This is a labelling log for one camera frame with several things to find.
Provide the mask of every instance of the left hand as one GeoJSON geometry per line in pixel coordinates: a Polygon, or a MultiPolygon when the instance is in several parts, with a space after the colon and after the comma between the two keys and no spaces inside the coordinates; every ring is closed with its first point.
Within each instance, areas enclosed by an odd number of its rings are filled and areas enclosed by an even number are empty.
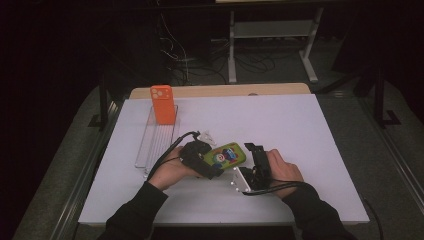
{"type": "Polygon", "coordinates": [[[165,160],[163,160],[162,165],[156,170],[152,178],[150,178],[150,184],[163,191],[186,176],[202,177],[202,175],[181,162],[179,155],[182,148],[181,146],[176,147],[169,153],[165,160]]]}

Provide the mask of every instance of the right hand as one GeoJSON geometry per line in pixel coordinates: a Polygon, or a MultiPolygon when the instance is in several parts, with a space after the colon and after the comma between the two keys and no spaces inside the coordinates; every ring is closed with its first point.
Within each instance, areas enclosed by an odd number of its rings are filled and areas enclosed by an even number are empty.
{"type": "MultiPolygon", "coordinates": [[[[283,184],[280,181],[300,181],[303,182],[302,174],[300,173],[299,168],[292,163],[284,161],[280,152],[277,149],[272,149],[266,153],[269,161],[269,166],[271,167],[272,178],[278,181],[273,181],[271,187],[283,184]]],[[[285,198],[291,193],[296,191],[295,187],[285,188],[273,192],[279,198],[285,198]]]]}

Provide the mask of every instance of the table leg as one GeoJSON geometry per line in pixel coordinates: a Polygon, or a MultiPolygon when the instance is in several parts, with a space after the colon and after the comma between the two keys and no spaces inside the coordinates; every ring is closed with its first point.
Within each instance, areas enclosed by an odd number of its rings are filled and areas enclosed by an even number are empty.
{"type": "Polygon", "coordinates": [[[306,44],[306,47],[305,49],[299,51],[300,58],[302,59],[302,62],[303,62],[303,66],[305,67],[306,73],[308,74],[309,81],[311,81],[312,83],[318,82],[318,78],[317,78],[317,75],[315,74],[314,68],[312,67],[311,61],[309,61],[309,53],[311,52],[312,44],[314,43],[314,40],[315,40],[315,36],[318,30],[318,26],[321,20],[321,15],[323,10],[324,8],[318,8],[315,14],[314,21],[312,22],[312,25],[311,25],[311,30],[309,31],[308,42],[306,44]]]}
{"type": "Polygon", "coordinates": [[[230,16],[230,56],[228,57],[228,82],[230,84],[237,83],[236,63],[234,61],[234,11],[230,16]]]}

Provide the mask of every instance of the black clamp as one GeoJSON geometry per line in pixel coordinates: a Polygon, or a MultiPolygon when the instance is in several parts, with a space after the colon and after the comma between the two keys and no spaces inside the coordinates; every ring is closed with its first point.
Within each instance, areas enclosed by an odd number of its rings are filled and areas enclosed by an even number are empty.
{"type": "Polygon", "coordinates": [[[211,146],[202,141],[189,142],[180,151],[181,162],[209,179],[219,177],[224,170],[212,167],[203,161],[203,155],[211,150],[211,146]]]}

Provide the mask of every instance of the white metal frame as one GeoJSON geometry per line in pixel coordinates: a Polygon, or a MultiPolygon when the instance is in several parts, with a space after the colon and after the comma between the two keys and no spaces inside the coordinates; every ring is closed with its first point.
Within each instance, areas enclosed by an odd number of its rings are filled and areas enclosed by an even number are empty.
{"type": "Polygon", "coordinates": [[[321,20],[324,8],[318,8],[313,20],[272,21],[272,22],[240,22],[234,21],[234,11],[230,16],[230,53],[228,58],[229,83],[237,82],[236,66],[234,61],[234,39],[256,37],[295,37],[307,36],[307,44],[299,51],[309,81],[318,82],[318,78],[309,60],[309,54],[321,20]]]}

